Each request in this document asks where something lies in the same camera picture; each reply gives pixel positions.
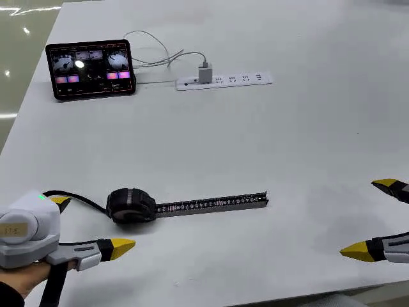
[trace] floor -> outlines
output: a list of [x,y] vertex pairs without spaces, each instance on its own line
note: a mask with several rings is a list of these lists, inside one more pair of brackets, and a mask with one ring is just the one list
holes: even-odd
[[[0,0],[0,149],[6,141],[62,0]],[[373,307],[409,304],[409,282],[348,292]],[[313,297],[257,306],[297,306]]]

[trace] power outlet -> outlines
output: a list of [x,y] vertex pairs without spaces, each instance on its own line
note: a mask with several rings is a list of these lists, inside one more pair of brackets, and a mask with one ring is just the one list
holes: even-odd
[[242,73],[235,75],[215,75],[212,83],[200,84],[197,77],[181,78],[176,81],[178,91],[203,90],[207,88],[228,88],[233,86],[248,86],[272,84],[269,72]]

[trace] white table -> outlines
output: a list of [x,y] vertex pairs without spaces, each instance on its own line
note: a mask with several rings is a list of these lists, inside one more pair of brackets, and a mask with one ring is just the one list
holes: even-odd
[[[369,184],[409,177],[409,7],[143,2],[65,4],[49,43],[144,29],[172,51],[204,52],[216,74],[269,70],[275,84],[177,92],[165,83],[131,97],[58,104],[43,54],[0,157],[0,202],[36,188],[104,204],[117,188],[139,187],[158,202],[266,189],[270,203],[125,232],[72,203],[62,241],[128,237],[137,246],[71,272],[61,306],[228,306],[409,279],[407,265],[338,253],[409,229],[409,205]],[[185,58],[172,74],[195,74],[198,63]]]

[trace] label sticker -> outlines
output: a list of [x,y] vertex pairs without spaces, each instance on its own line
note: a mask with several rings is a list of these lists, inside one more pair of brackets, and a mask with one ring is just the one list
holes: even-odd
[[0,223],[0,237],[25,237],[28,232],[27,223]]

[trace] gauge display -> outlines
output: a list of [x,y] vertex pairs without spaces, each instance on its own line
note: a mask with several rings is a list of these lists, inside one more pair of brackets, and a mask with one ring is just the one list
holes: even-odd
[[135,91],[126,40],[48,45],[46,53],[57,98]]

